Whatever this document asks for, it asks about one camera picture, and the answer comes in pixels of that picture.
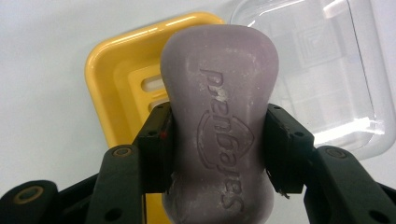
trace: clear plastic container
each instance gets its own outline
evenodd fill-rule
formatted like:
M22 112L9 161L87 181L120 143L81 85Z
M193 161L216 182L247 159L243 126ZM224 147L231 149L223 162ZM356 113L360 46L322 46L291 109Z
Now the clear plastic container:
M232 24L268 35L279 54L271 103L358 159L395 141L395 118L369 0L247 0Z

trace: soap brand logo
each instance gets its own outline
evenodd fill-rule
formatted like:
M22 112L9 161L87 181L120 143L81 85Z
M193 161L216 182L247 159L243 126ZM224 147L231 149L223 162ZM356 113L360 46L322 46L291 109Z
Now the soap brand logo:
M210 109L202 115L198 125L198 153L204 167L222 174L226 192L220 196L224 209L239 204L244 210L242 183L237 169L238 161L249 151L254 136L247 125L233 116L227 105L227 92L223 89L223 74L200 69L206 77L211 95Z

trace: purple soap bar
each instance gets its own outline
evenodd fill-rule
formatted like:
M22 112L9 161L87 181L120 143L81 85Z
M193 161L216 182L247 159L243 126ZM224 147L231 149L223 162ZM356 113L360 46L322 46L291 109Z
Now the purple soap bar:
M177 126L173 185L163 205L174 223L262 223L274 193L261 157L276 82L271 40L252 28L203 25L173 35L161 58Z

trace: black metal bracket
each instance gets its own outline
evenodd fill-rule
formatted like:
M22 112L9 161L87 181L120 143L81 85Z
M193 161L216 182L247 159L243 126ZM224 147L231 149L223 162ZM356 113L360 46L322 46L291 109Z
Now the black metal bracket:
M146 223L146 193L172 184L173 119L169 103L157 105L131 145L104 156L87 224Z
M7 192L0 201L2 223L55 223L60 215L56 185L47 180L24 183Z
M313 224L396 223L395 190L378 185L350 152L314 148L313 142L312 133L283 108L269 105L264 160L277 192L288 197L306 185L304 203Z

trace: bolt hole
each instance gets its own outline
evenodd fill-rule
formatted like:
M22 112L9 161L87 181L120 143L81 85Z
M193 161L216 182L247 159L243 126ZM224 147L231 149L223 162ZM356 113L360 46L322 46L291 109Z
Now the bolt hole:
M300 132L296 132L296 133L294 133L295 135L297 135L297 136L299 136L299 137L303 137L304 136L304 133L300 133Z
M31 186L27 189L21 190L15 197L14 203L24 204L34 201L39 198L44 192L44 189L40 186Z
M157 132L155 132L155 131L148 132L148 135L150 135L150 136L155 135L155 134L157 134Z
M106 221L115 221L117 219L119 219L122 215L122 210L120 210L119 208L113 208L111 210L109 210L108 212L106 212L105 214L105 220Z
M115 157L127 157L132 154L132 150L128 147L120 147L113 152Z
M370 211L370 217L379 223L390 223L390 220L387 216L375 210Z

